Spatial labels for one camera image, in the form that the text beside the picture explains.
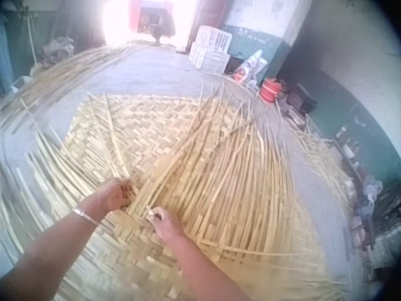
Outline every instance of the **bangle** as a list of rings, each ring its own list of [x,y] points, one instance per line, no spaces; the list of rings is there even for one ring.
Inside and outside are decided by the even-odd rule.
[[[87,221],[90,221],[92,224],[94,224],[96,227],[100,225],[100,223],[98,221],[95,221],[93,218],[91,218],[90,216],[88,216],[85,212],[83,212],[82,210],[78,209],[78,208],[74,208],[73,211],[79,215],[82,216],[83,218],[85,218]]]

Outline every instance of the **stacked crates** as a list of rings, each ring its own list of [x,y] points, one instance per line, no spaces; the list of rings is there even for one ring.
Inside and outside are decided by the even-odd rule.
[[[200,71],[222,75],[230,55],[227,54],[232,34],[201,26],[189,53],[189,61]]]

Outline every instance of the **woven bamboo mat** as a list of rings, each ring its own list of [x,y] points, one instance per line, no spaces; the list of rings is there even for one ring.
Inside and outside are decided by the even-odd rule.
[[[38,132],[38,150],[27,155],[52,215],[22,175],[8,183],[22,195],[2,212],[14,241],[11,257],[26,247],[26,236],[68,214],[104,179],[129,176],[137,192],[132,205],[98,227],[58,300],[193,300],[171,251],[143,218],[156,205],[176,213],[202,251],[254,300],[343,298],[344,285],[330,279],[293,191],[285,145],[253,121],[248,103],[234,108],[217,97],[89,96],[64,142]]]

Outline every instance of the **human arm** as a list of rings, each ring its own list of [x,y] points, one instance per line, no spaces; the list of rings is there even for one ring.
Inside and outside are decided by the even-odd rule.
[[[97,222],[110,211],[128,204],[129,180],[111,179],[85,198],[77,208]],[[6,300],[51,300],[78,258],[96,225],[75,212],[41,233],[1,279]]]
[[[148,220],[172,250],[199,301],[248,301],[245,293],[185,235],[178,218],[161,207]]]

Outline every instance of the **red plastic container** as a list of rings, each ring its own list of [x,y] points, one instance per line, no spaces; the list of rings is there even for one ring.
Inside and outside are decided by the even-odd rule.
[[[278,93],[281,92],[282,86],[278,82],[274,82],[271,78],[265,79],[261,90],[260,96],[267,102],[273,103],[276,101]]]

